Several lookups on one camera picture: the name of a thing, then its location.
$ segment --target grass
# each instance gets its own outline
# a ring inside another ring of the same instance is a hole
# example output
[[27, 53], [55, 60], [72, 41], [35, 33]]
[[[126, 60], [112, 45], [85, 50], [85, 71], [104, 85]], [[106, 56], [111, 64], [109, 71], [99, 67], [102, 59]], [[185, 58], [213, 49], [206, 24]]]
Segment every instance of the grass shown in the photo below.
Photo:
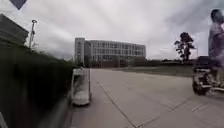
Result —
[[158, 67], [131, 67], [115, 69], [125, 72], [147, 73], [157, 75], [172, 75], [190, 77], [193, 74], [191, 66], [158, 66]]

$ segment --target tree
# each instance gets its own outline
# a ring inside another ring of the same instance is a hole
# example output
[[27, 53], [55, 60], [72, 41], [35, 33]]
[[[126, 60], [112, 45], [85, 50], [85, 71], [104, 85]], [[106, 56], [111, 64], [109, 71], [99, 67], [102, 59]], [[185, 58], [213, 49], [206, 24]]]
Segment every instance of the tree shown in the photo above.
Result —
[[192, 37], [187, 33], [183, 32], [180, 34], [180, 41], [174, 42], [176, 51], [180, 55], [183, 61], [188, 61], [191, 55], [191, 49], [195, 49]]

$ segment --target street lamp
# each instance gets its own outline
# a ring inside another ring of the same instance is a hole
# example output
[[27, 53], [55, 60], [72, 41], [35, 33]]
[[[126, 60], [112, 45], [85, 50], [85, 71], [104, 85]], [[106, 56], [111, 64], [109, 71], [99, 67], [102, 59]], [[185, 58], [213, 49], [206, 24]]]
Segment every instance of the street lamp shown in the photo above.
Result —
[[29, 48], [31, 48], [31, 42], [33, 41], [34, 34], [35, 34], [35, 31], [34, 31], [34, 24], [35, 23], [37, 23], [37, 21], [36, 20], [32, 20], [32, 29], [31, 29], [31, 32], [30, 32]]

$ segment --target motorcycle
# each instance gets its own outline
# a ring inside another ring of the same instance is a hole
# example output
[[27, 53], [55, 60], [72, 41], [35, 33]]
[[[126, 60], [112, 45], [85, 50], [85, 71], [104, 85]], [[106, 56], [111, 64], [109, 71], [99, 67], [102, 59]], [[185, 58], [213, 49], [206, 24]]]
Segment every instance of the motorcycle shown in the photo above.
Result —
[[192, 87], [197, 95], [206, 95], [208, 91], [224, 93], [224, 87], [215, 80], [217, 70], [212, 66], [208, 56], [199, 56], [193, 67]]

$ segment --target wall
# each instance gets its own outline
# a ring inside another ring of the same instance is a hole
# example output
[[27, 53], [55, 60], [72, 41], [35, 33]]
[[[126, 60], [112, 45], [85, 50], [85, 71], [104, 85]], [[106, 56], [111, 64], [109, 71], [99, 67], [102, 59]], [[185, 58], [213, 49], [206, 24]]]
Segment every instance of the wall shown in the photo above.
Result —
[[23, 45], [26, 42], [28, 31], [0, 14], [0, 39], [9, 43]]

